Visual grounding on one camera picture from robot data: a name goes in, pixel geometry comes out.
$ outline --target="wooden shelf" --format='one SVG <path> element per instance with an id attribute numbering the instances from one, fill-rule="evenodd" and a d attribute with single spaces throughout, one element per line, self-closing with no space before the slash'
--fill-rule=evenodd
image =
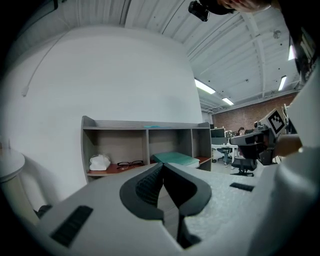
<path id="1" fill-rule="evenodd" d="M 107 170 L 90 170 L 86 173 L 87 176 L 109 176 L 109 175 L 115 175 L 115 174 L 120 174 L 125 171 L 129 171 L 135 168 L 139 168 L 141 166 L 129 166 L 127 169 L 117 169 L 118 165 L 116 163 L 110 164 Z"/>
<path id="2" fill-rule="evenodd" d="M 195 157 L 195 158 L 199 160 L 199 165 L 202 165 L 203 163 L 211 160 L 211 157 L 198 156 L 198 157 Z"/>
<path id="3" fill-rule="evenodd" d="M 83 126 L 84 130 L 116 130 L 116 131 L 135 131 L 135 130 L 203 130 L 207 127 L 105 127 L 105 126 Z"/>

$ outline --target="teal folder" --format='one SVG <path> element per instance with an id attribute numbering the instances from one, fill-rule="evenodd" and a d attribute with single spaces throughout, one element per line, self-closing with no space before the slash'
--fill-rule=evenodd
<path id="1" fill-rule="evenodd" d="M 183 166 L 189 166 L 199 162 L 196 158 L 178 152 L 154 154 L 153 160 L 157 163 L 175 163 Z"/>

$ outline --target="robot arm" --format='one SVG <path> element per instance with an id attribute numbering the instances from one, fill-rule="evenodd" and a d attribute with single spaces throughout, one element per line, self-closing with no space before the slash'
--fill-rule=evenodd
<path id="1" fill-rule="evenodd" d="M 245 158 L 258 159 L 264 166 L 271 165 L 276 142 L 285 123 L 274 109 L 254 127 L 252 133 L 231 138 L 230 144 L 238 145 Z"/>

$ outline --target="ceiling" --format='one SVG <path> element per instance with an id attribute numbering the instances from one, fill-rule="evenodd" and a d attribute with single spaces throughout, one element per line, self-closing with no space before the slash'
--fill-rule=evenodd
<path id="1" fill-rule="evenodd" d="M 195 78 L 213 88 L 198 89 L 201 109 L 219 113 L 297 91 L 299 75 L 288 61 L 289 32 L 279 10 L 210 14 L 202 22 L 188 12 L 191 0 L 46 1 L 12 45 L 7 66 L 31 47 L 70 29 L 108 24 L 144 28 L 180 42 Z M 279 92 L 281 77 L 287 76 Z M 222 101 L 230 99 L 234 105 Z"/>

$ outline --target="white plastic bag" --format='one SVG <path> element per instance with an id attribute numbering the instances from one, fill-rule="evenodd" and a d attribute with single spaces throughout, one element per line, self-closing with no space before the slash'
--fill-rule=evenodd
<path id="1" fill-rule="evenodd" d="M 94 155 L 90 159 L 89 169 L 91 171 L 105 171 L 110 164 L 110 159 L 107 156 L 103 154 Z"/>

